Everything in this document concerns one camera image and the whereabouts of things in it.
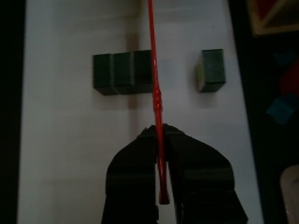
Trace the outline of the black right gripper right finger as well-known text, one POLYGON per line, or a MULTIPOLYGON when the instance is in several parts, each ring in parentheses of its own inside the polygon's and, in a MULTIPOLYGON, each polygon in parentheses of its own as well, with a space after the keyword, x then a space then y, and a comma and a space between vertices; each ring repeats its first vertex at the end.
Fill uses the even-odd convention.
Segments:
POLYGON ((162 128, 176 223, 248 224, 229 161, 173 126, 162 128))

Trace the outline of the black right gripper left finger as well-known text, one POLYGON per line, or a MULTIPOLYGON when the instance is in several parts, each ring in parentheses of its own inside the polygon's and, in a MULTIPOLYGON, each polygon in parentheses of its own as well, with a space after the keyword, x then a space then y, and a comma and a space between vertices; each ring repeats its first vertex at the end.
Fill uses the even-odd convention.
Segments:
POLYGON ((154 161, 154 127, 150 126, 118 151, 108 165, 100 224, 157 224, 154 161))

